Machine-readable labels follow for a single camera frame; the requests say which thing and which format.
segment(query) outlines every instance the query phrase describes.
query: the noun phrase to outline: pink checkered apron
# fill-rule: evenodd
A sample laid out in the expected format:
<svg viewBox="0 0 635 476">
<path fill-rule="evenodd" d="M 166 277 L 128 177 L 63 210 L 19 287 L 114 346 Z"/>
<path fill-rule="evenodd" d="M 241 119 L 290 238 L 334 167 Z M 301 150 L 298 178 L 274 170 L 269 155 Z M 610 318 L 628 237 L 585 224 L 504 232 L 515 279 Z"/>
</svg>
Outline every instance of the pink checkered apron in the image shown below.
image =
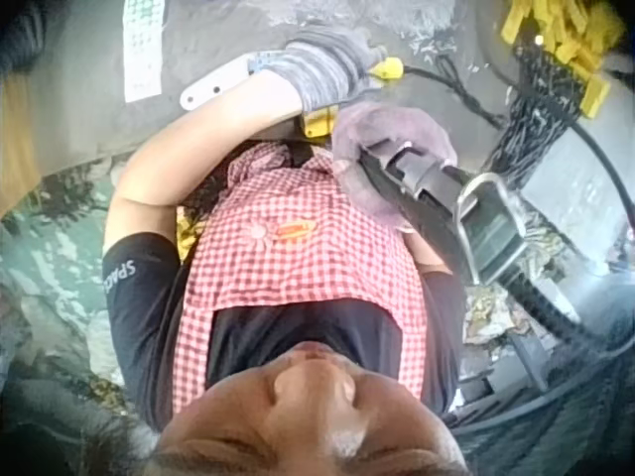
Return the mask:
<svg viewBox="0 0 635 476">
<path fill-rule="evenodd" d="M 314 148 L 300 169 L 283 168 L 288 159 L 286 146 L 260 144 L 229 168 L 191 265 L 175 350 L 175 414 L 205 391 L 214 314 L 248 305 L 355 298 L 381 306 L 402 330 L 399 382 L 421 395 L 426 309 L 402 237 L 350 205 L 331 174 L 330 152 Z M 304 236 L 279 233 L 299 221 L 312 224 Z"/>
</svg>

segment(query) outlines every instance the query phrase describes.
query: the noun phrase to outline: hand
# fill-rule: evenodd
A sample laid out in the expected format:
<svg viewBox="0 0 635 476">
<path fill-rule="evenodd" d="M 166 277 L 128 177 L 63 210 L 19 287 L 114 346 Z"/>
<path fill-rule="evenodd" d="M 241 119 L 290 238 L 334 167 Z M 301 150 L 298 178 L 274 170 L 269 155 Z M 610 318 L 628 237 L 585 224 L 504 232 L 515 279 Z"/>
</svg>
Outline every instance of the hand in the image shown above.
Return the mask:
<svg viewBox="0 0 635 476">
<path fill-rule="evenodd" d="M 386 58 L 370 48 L 362 30 L 310 26 L 298 31 L 285 50 L 263 69 L 290 82 L 305 112 L 350 100 L 372 87 L 368 70 Z"/>
<path fill-rule="evenodd" d="M 456 152 L 444 128 L 421 109 L 361 102 L 339 112 L 332 135 L 335 178 L 357 208 L 386 226 L 409 227 L 398 209 L 377 193 L 358 164 L 362 148 L 387 139 L 410 141 L 453 166 Z"/>
</svg>

